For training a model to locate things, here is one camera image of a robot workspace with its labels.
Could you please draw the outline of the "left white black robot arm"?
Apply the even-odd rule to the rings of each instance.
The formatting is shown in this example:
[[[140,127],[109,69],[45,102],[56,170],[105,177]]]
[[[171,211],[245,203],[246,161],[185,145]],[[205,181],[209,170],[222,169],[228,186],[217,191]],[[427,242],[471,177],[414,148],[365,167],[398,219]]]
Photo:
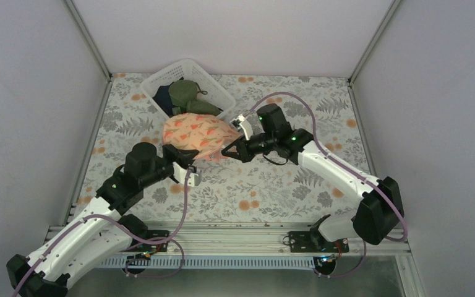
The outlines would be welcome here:
[[[171,144],[158,156],[153,144],[140,142],[97,190],[96,196],[54,238],[27,256],[14,255],[6,264],[13,296],[65,296],[82,275],[110,255],[138,251],[174,240],[185,217],[167,237],[148,237],[147,225],[127,211],[143,198],[145,188],[172,179],[184,187],[197,186],[193,166],[198,150]]]

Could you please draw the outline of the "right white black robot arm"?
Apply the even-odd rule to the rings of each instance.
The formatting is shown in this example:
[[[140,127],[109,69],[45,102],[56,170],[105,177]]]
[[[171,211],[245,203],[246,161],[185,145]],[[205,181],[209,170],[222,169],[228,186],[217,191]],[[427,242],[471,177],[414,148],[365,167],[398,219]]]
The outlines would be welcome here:
[[[309,131],[293,129],[282,109],[275,103],[258,109],[262,133],[249,135],[249,123],[243,116],[233,123],[243,128],[244,134],[222,151],[225,157],[250,162],[257,155],[276,152],[337,187],[356,208],[341,215],[326,215],[311,227],[311,246],[325,252],[334,241],[359,237],[378,245],[388,237],[403,219],[403,205],[398,183],[390,178],[379,179],[345,163],[322,147]]]

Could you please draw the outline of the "peach floral mesh laundry bag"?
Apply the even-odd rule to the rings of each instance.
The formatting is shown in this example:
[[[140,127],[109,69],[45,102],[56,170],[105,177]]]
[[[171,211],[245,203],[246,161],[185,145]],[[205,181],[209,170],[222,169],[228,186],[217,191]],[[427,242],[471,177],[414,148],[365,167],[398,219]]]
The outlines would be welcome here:
[[[220,161],[221,150],[241,136],[228,123],[210,114],[184,113],[169,118],[163,127],[163,143],[179,150],[198,150],[196,160]]]

